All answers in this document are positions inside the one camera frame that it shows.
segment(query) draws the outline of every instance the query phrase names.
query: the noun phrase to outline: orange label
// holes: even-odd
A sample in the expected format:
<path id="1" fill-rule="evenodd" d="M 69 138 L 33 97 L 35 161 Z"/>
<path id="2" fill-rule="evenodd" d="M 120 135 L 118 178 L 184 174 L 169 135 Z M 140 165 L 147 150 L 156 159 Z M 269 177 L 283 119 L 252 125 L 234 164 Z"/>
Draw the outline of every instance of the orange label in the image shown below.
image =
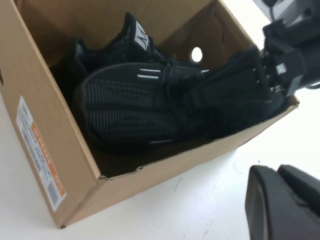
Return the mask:
<path id="1" fill-rule="evenodd" d="M 31 125 L 31 129 L 33 131 L 33 134 L 35 136 L 35 139 L 36 141 L 38 142 L 40 148 L 41 148 L 41 151 L 42 151 L 42 154 L 44 156 L 44 159 L 50 169 L 50 172 L 52 174 L 52 177 L 54 179 L 54 182 L 59 190 L 59 193 L 60 193 L 60 196 L 63 197 L 65 194 L 66 194 L 66 190 L 64 188 L 64 186 L 62 185 L 61 181 L 60 181 L 60 178 L 58 176 L 58 172 L 56 170 L 56 167 L 54 165 L 54 163 L 52 162 L 52 159 L 51 159 L 51 156 L 48 152 L 48 149 L 47 149 L 47 146 L 43 140 L 43 138 L 41 137 L 41 135 L 39 134 L 39 130 L 38 130 L 38 127 L 37 125 L 35 124 L 35 122 L 32 123 Z"/>

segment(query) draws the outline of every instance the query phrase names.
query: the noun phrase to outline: cardboard box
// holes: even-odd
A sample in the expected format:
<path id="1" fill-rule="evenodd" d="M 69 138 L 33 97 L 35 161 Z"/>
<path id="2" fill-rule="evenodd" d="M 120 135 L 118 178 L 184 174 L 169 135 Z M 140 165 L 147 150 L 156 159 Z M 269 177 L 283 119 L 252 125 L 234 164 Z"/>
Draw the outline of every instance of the cardboard box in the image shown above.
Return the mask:
<path id="1" fill-rule="evenodd" d="M 0 90 L 59 228 L 243 145 L 298 106 L 292 97 L 281 115 L 211 143 L 198 140 L 127 158 L 90 151 L 47 66 L 73 36 L 93 48 L 104 46 L 121 30 L 126 11 L 169 54 L 187 59 L 200 47 L 205 67 L 221 66 L 252 44 L 218 0 L 1 0 Z"/>

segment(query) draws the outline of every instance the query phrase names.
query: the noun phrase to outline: shoe logo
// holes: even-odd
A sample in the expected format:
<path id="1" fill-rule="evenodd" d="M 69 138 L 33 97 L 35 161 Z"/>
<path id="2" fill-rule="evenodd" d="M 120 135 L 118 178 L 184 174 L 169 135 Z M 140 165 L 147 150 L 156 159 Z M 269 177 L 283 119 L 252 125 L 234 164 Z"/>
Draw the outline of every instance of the shoe logo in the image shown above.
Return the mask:
<path id="1" fill-rule="evenodd" d="M 135 23 L 135 37 L 134 41 L 139 44 L 145 51 L 149 47 L 149 38 L 143 29 L 143 27 L 140 25 L 138 21 Z"/>
<path id="2" fill-rule="evenodd" d="M 137 75 L 140 79 L 159 79 L 159 75 L 161 74 L 161 70 L 158 69 L 140 68 L 140 72 L 143 73 Z"/>

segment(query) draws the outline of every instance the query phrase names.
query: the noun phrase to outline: white surface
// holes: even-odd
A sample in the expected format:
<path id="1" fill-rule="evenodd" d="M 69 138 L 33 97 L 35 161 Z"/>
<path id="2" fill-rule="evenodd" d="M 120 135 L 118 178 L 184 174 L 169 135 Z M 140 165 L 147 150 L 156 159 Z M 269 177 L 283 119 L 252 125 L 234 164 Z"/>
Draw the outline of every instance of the white surface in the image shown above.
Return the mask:
<path id="1" fill-rule="evenodd" d="M 225 3 L 263 46 L 268 19 L 252 0 Z M 244 204 L 252 165 L 291 164 L 320 178 L 320 91 L 297 95 L 298 110 L 238 150 L 64 230 L 56 229 L 0 98 L 0 239 L 248 240 Z"/>

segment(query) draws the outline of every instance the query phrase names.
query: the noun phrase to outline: shoe upper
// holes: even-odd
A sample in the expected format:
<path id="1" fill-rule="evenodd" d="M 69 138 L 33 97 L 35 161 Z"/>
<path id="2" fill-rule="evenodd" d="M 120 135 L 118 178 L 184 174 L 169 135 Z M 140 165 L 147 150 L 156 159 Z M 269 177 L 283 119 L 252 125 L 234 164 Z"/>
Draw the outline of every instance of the shoe upper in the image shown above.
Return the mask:
<path id="1" fill-rule="evenodd" d="M 106 47 L 89 49 L 83 39 L 75 38 L 68 53 L 50 68 L 68 104 L 79 82 L 99 68 L 122 63 L 163 63 L 199 68 L 192 62 L 166 56 L 148 37 L 138 20 L 129 12 L 125 14 L 121 32 Z"/>

